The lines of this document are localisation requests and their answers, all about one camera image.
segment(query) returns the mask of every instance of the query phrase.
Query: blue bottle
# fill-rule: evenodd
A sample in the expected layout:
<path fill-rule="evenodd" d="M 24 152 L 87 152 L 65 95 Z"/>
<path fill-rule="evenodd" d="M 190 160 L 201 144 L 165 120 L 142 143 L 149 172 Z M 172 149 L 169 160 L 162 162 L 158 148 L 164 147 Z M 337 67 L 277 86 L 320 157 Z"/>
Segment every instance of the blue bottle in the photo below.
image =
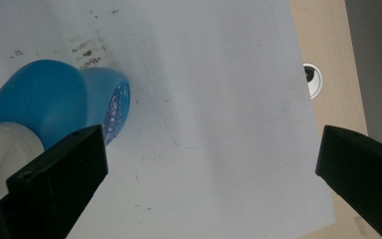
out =
<path fill-rule="evenodd" d="M 126 77 L 105 68 L 76 68 L 41 60 L 18 70 L 0 89 L 0 122 L 34 132 L 45 149 L 77 129 L 103 124 L 108 145 L 129 111 Z"/>

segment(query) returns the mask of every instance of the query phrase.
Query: grommet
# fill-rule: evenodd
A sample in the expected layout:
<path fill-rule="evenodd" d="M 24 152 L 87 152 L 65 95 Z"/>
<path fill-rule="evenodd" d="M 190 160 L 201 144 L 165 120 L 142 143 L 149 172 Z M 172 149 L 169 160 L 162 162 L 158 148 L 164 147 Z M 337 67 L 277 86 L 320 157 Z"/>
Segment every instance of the grommet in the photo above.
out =
<path fill-rule="evenodd" d="M 304 63 L 306 81 L 308 83 L 309 94 L 314 99 L 321 91 L 322 87 L 322 74 L 321 70 L 314 64 Z"/>

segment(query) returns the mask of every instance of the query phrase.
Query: white paper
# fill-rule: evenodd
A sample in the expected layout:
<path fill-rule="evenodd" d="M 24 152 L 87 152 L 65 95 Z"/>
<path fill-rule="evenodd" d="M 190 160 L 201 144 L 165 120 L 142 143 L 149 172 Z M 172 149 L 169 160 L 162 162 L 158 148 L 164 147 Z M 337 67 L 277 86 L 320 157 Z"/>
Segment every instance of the white paper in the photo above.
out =
<path fill-rule="evenodd" d="M 109 175 L 69 238 L 294 238 L 333 222 L 287 1 L 0 1 L 0 87 L 38 59 L 131 84 Z"/>

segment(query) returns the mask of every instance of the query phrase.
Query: blue object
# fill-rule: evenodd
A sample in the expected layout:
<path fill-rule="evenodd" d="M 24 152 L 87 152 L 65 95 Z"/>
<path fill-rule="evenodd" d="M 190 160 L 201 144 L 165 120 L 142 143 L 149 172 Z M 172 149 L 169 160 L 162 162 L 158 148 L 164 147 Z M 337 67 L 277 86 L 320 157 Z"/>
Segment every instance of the blue object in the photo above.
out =
<path fill-rule="evenodd" d="M 79 71 L 58 61 L 37 61 L 18 70 L 0 90 L 0 122 L 28 127 L 45 149 L 94 124 L 103 124 L 108 145 L 128 111 L 128 80 L 106 68 Z"/>

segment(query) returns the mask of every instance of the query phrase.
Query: wooden table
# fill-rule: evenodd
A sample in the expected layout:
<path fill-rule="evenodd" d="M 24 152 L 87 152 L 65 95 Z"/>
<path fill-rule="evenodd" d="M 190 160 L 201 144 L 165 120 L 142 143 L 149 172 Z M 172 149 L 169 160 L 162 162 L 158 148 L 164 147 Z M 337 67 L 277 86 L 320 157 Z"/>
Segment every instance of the wooden table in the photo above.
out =
<path fill-rule="evenodd" d="M 367 134 L 344 0 L 290 0 L 302 59 L 317 65 L 323 88 L 313 100 L 318 132 L 325 124 Z M 332 192 L 336 222 L 301 238 L 381 238 Z"/>

